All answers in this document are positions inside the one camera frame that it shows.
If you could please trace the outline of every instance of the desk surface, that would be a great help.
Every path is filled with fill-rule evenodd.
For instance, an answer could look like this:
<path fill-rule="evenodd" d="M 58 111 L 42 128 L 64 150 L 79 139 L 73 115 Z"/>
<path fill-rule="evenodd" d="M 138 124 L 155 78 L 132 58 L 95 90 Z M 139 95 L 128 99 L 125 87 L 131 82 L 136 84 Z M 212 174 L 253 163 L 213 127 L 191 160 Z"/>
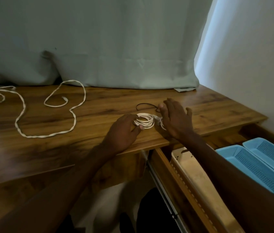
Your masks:
<path fill-rule="evenodd" d="M 19 127 L 26 135 L 49 135 L 69 130 L 73 116 L 69 109 L 83 100 L 83 89 L 63 85 L 48 101 L 52 105 L 63 103 L 59 108 L 47 107 L 45 98 L 57 86 L 18 87 L 26 103 L 26 112 Z M 265 120 L 264 115 L 241 105 L 207 87 L 200 86 L 190 92 L 168 90 L 132 90 L 86 88 L 86 101 L 74 109 L 77 116 L 75 129 L 66 134 L 49 138 L 24 138 L 15 129 L 15 119 L 22 111 L 20 98 L 5 93 L 6 101 L 0 104 L 0 183 L 75 164 L 88 151 L 99 144 L 111 124 L 125 113 L 138 113 L 136 105 L 158 105 L 167 97 L 180 101 L 183 107 L 193 110 L 194 130 L 206 135 L 222 129 Z M 152 113 L 155 108 L 140 105 L 139 112 Z M 160 127 L 145 129 L 135 143 L 124 153 L 136 153 L 169 144 L 168 135 Z"/>

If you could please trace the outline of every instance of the open drawer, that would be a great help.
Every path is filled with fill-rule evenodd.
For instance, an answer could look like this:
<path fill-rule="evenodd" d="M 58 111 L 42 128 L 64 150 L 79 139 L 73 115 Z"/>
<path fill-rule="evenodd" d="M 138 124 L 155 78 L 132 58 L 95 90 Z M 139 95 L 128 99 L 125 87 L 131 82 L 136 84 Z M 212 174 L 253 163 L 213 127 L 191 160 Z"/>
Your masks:
<path fill-rule="evenodd" d="M 203 138 L 212 148 L 218 149 L 229 145 L 242 144 L 256 137 L 262 137 L 274 143 L 274 134 L 257 124 L 213 133 Z M 149 155 L 148 166 L 157 177 L 157 182 L 161 185 L 167 200 L 170 202 L 171 214 L 176 221 L 178 220 L 182 224 L 184 229 L 182 231 L 244 232 L 235 219 L 230 221 L 229 225 L 220 219 L 213 206 L 205 199 L 205 195 L 201 194 L 203 190 L 198 189 L 196 183 L 189 178 L 188 172 L 190 170 L 184 170 L 178 161 L 171 156 L 171 151 L 175 148 L 179 148 L 179 145 L 153 150 Z"/>

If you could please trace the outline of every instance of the blue tray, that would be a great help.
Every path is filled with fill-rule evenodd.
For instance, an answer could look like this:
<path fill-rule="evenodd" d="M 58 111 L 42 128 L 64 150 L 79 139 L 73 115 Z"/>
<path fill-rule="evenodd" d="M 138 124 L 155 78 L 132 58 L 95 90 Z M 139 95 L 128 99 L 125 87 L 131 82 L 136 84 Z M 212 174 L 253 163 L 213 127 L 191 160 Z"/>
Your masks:
<path fill-rule="evenodd" d="M 274 169 L 274 144 L 263 138 L 255 138 L 243 143 L 243 146 Z"/>
<path fill-rule="evenodd" d="M 216 152 L 251 179 L 274 193 L 274 170 L 240 145 L 217 149 Z"/>

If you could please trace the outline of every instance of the black string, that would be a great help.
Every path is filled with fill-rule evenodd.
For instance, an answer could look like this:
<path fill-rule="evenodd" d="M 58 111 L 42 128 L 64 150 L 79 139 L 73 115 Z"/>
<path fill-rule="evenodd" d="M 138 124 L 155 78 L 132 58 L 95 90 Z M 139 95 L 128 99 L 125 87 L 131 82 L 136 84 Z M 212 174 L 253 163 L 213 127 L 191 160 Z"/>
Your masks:
<path fill-rule="evenodd" d="M 156 105 L 153 105 L 153 104 L 150 104 L 150 103 L 140 103 L 140 104 L 136 105 L 136 110 L 137 110 L 137 111 L 138 111 L 137 106 L 142 105 L 142 104 L 152 105 L 152 106 L 154 106 L 154 107 L 156 108 L 156 109 L 155 109 L 156 112 L 160 112 L 160 111 L 158 110 L 159 108 L 158 108 Z"/>

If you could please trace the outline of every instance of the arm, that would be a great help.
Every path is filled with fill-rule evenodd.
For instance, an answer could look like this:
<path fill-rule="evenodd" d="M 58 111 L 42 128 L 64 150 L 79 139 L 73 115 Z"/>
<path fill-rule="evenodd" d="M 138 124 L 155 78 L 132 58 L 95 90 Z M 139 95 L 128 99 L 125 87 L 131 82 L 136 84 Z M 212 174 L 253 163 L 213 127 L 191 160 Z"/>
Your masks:
<path fill-rule="evenodd" d="M 246 233 L 274 232 L 274 194 L 212 150 L 193 132 L 192 111 L 167 99 L 159 106 L 163 124 L 203 167 L 226 206 Z"/>
<path fill-rule="evenodd" d="M 132 114 L 120 117 L 103 142 L 68 173 L 3 217 L 0 233 L 55 232 L 97 170 L 136 140 L 143 129 L 140 125 L 131 131 L 136 118 L 137 115 Z"/>

